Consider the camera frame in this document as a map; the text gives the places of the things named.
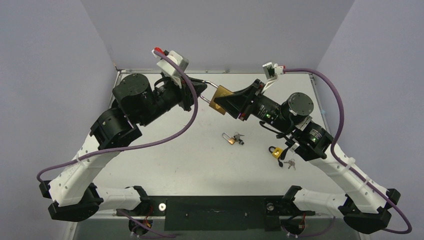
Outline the large brass padlock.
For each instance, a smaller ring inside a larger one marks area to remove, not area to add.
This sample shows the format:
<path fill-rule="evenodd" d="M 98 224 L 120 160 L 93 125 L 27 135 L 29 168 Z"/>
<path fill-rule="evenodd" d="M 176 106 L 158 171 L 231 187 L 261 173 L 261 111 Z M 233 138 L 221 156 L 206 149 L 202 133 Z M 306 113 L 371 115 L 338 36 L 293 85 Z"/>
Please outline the large brass padlock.
<path fill-rule="evenodd" d="M 214 87 L 216 89 L 216 91 L 214 92 L 214 95 L 213 95 L 211 100 L 207 99 L 206 97 L 204 97 L 201 94 L 199 95 L 200 99 L 202 99 L 204 102 L 208 103 L 209 107 L 211 107 L 212 109 L 214 109 L 215 111 L 217 111 L 221 115 L 225 115 L 227 111 L 222 106 L 220 106 L 218 104 L 217 99 L 223 98 L 223 97 L 228 97 L 230 95 L 233 95 L 234 93 L 232 91 L 228 90 L 227 88 L 225 88 L 224 86 L 217 85 L 217 84 L 215 84 L 211 81 L 202 80 L 201 83 L 206 84 L 206 85 L 211 85 L 212 87 Z"/>

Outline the small padlock key charm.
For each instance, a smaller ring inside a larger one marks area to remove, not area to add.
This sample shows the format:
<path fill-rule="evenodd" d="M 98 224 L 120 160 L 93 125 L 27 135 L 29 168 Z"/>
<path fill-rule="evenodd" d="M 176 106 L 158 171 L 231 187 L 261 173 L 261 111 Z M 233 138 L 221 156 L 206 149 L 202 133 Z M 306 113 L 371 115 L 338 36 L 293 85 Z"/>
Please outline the small padlock key charm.
<path fill-rule="evenodd" d="M 240 134 L 239 132 L 235 132 L 233 135 L 233 138 L 240 144 L 240 145 L 244 145 L 244 141 L 241 139 L 241 137 L 244 137 L 243 134 Z"/>

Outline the small brass padlock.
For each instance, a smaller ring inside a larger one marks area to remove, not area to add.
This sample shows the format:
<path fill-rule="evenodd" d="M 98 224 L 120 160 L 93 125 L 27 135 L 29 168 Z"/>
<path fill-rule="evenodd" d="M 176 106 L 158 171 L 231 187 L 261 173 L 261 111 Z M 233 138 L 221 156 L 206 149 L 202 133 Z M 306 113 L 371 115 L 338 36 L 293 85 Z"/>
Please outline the small brass padlock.
<path fill-rule="evenodd" d="M 226 132 L 222 133 L 222 137 L 231 145 L 233 145 L 236 142 L 236 139 L 227 134 Z"/>

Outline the yellow padlock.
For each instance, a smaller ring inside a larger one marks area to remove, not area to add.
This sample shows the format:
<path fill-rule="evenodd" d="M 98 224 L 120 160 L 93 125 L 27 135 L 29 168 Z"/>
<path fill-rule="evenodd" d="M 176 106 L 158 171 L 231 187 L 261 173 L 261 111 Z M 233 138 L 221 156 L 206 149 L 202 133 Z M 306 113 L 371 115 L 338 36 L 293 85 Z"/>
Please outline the yellow padlock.
<path fill-rule="evenodd" d="M 271 155 L 279 160 L 281 158 L 281 155 L 283 154 L 284 150 L 279 148 L 279 147 L 275 147 L 275 146 L 270 146 L 268 148 L 268 151 L 271 153 Z"/>

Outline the yellow padlock keys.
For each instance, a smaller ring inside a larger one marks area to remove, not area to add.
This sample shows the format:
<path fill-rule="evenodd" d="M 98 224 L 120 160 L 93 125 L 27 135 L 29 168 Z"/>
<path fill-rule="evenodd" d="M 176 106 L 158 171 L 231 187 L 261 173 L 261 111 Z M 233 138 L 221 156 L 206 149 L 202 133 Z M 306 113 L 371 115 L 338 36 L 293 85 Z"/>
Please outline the yellow padlock keys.
<path fill-rule="evenodd" d="M 284 168 L 286 166 L 288 169 L 293 169 L 294 171 L 296 170 L 296 162 L 294 159 L 287 161 L 278 160 L 278 165 L 280 168 Z"/>

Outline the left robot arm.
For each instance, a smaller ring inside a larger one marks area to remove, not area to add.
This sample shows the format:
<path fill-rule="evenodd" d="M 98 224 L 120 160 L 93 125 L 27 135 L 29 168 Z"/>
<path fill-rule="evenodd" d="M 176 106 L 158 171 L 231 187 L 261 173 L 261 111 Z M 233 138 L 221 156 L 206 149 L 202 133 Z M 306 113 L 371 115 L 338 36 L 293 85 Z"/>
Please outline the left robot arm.
<path fill-rule="evenodd" d="M 48 212 L 53 220 L 81 222 L 98 211 L 122 210 L 131 216 L 145 214 L 150 200 L 141 186 L 104 188 L 95 177 L 118 155 L 141 137 L 147 126 L 175 106 L 190 111 L 194 104 L 186 84 L 178 86 L 163 76 L 154 86 L 140 73 L 130 74 L 113 89 L 114 101 L 90 127 L 89 134 L 71 163 L 53 180 L 41 180 L 43 197 L 51 199 Z"/>

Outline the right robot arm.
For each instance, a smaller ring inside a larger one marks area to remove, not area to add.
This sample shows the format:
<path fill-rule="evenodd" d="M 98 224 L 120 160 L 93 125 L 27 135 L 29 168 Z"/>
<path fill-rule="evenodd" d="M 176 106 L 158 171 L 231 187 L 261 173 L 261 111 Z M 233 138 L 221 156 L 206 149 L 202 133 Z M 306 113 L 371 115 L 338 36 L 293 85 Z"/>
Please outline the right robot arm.
<path fill-rule="evenodd" d="M 280 159 L 288 152 L 298 155 L 323 171 L 342 190 L 342 194 L 321 193 L 293 185 L 282 199 L 289 214 L 323 213 L 342 218 L 352 229 L 372 234 L 387 230 L 400 193 L 375 183 L 358 168 L 352 157 L 344 155 L 321 125 L 312 121 L 312 99 L 302 92 L 292 93 L 284 102 L 265 96 L 266 85 L 255 80 L 248 87 L 232 92 L 218 86 L 210 106 L 242 121 L 254 116 L 270 125 L 277 138 L 285 139 L 286 148 L 274 149 Z"/>

